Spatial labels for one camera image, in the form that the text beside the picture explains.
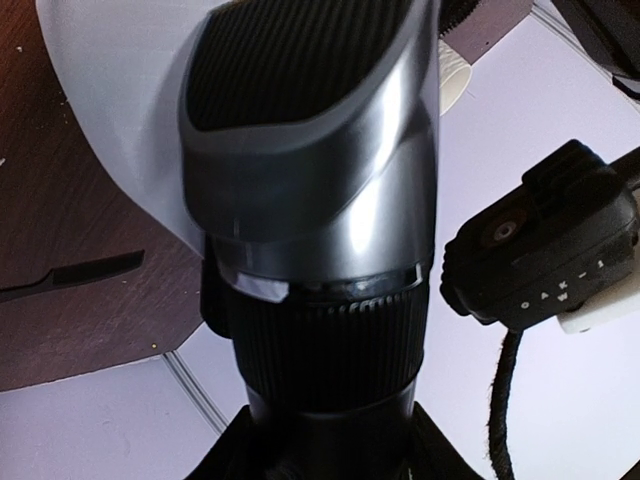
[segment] wooden panel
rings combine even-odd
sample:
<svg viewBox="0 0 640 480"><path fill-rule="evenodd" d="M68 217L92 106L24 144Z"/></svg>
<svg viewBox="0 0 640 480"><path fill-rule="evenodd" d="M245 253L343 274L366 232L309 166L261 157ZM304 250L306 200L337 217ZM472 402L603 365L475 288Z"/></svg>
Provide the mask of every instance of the wooden panel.
<svg viewBox="0 0 640 480"><path fill-rule="evenodd" d="M476 63L533 8L533 0L482 0L475 12L445 38L469 63Z"/></svg>
<svg viewBox="0 0 640 480"><path fill-rule="evenodd" d="M93 155L33 0L0 4L0 163L0 288L53 267L147 251L142 269L125 277L0 304L0 391L172 350L195 330L200 261Z"/></svg>

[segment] wooden table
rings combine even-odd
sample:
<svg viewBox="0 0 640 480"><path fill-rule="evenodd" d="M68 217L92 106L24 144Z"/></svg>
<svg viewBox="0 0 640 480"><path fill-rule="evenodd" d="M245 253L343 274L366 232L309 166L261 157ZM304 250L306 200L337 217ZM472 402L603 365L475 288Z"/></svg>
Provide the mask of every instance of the wooden table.
<svg viewBox="0 0 640 480"><path fill-rule="evenodd" d="M123 277L0 304L0 391L177 348L200 260L111 181L55 76L33 0L0 4L0 289L144 249Z"/></svg>

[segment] metallic gray housing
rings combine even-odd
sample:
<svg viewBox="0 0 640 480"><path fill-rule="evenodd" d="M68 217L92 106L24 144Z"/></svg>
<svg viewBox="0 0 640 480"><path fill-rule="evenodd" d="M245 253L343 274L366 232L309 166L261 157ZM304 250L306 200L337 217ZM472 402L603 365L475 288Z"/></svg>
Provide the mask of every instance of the metallic gray housing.
<svg viewBox="0 0 640 480"><path fill-rule="evenodd" d="M215 238L222 263L297 282L360 278L430 260L437 3L415 0L369 77L309 121L200 132L183 92L186 201Z"/></svg>

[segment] white cylindrical object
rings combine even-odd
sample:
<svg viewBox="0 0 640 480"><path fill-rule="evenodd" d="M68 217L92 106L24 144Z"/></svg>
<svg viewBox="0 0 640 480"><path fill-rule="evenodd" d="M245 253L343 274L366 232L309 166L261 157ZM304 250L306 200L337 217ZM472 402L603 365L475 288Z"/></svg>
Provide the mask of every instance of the white cylindrical object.
<svg viewBox="0 0 640 480"><path fill-rule="evenodd" d="M440 40L440 115L460 99L471 81L471 65L453 48Z"/></svg>

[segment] ribbed grip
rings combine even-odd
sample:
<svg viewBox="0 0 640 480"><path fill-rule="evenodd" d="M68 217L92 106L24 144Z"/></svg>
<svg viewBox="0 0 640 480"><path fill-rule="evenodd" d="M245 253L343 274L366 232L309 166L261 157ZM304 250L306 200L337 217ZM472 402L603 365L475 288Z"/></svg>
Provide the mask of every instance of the ribbed grip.
<svg viewBox="0 0 640 480"><path fill-rule="evenodd" d="M275 405L336 412L398 392L423 359L426 282L355 303L273 304L229 291L231 336L248 386Z"/></svg>
<svg viewBox="0 0 640 480"><path fill-rule="evenodd" d="M187 111L202 131L308 120L380 61L409 0L242 0L200 38Z"/></svg>

